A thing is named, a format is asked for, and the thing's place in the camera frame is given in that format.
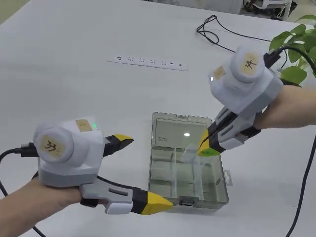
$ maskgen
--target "green plant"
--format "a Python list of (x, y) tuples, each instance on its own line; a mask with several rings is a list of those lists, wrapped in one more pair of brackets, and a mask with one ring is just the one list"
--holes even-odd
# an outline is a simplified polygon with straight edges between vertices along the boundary
[[(296, 22), (303, 19), (313, 20), (316, 23), (315, 15), (302, 16)], [(299, 48), (303, 52), (306, 52), (313, 62), (316, 63), (315, 26), (312, 29), (307, 29), (306, 25), (300, 24), (291, 31), (282, 32), (273, 38), (270, 43), (269, 50), (279, 49), (280, 47), (287, 45)], [(296, 63), (296, 66), (289, 66), (282, 70), (280, 77), (284, 80), (300, 84), (307, 77), (307, 72), (305, 70), (309, 67), (309, 65), (306, 60), (295, 51), (290, 50), (288, 52), (288, 59), (291, 63)]]

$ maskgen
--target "table surface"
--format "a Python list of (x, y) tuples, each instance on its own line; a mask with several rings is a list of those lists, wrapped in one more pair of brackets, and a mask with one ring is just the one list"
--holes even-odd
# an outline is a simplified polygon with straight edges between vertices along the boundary
[[(233, 31), (265, 39), (295, 26), (139, 0), (30, 1), (0, 26), (0, 150), (31, 141), (36, 125), (47, 119), (95, 115), (107, 135), (135, 139), (106, 158), (100, 174), (146, 189), (152, 113), (215, 118), (222, 108), (210, 93), (207, 74), (232, 54), (195, 33), (211, 14)], [(268, 43), (232, 35), (216, 23), (208, 28), (231, 49), (268, 49)], [(113, 53), (179, 60), (189, 70), (107, 62)], [(314, 127), (270, 129), (225, 152), (223, 167), (231, 171), (234, 185), (228, 187), (229, 204), (217, 212), (111, 216), (102, 206), (73, 205), (38, 227), (47, 237), (284, 236), (294, 218), (314, 134)], [(312, 235), (314, 167), (293, 236)], [(1, 180), (12, 192), (36, 170), (35, 159), (12, 155), (1, 163)]]

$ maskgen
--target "power strip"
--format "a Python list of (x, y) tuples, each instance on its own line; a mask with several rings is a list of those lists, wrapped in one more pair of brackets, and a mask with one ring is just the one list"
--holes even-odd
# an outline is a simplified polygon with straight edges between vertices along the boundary
[(131, 64), (131, 65), (137, 65), (137, 66), (153, 67), (153, 68), (166, 68), (166, 69), (180, 70), (180, 71), (188, 70), (187, 66), (184, 65), (183, 63), (172, 61), (172, 60), (116, 55), (109, 58), (108, 61), (113, 62), (113, 63), (124, 63), (124, 64)]

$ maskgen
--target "plastic storage box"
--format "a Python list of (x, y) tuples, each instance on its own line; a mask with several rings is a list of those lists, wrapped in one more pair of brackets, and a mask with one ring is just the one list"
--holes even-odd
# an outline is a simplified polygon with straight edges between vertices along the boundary
[(153, 114), (149, 191), (174, 206), (220, 209), (228, 194), (220, 156), (197, 156), (211, 119)]

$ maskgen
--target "hand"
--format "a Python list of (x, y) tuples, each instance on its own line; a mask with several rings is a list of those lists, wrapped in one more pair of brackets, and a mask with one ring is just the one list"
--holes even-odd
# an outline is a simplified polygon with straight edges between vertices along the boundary
[(257, 129), (295, 128), (316, 124), (316, 92), (285, 85), (278, 97), (257, 116)]
[(79, 188), (57, 189), (38, 178), (0, 200), (0, 236), (20, 236), (37, 222), (81, 201)]
[(17, 192), (20, 197), (23, 197), (24, 203), (32, 204), (34, 200), (37, 202), (37, 206), (42, 203), (43, 208), (37, 217), (39, 220), (43, 220), (71, 204), (80, 202), (82, 198), (79, 188), (48, 187), (43, 185), (38, 178), (31, 180)]

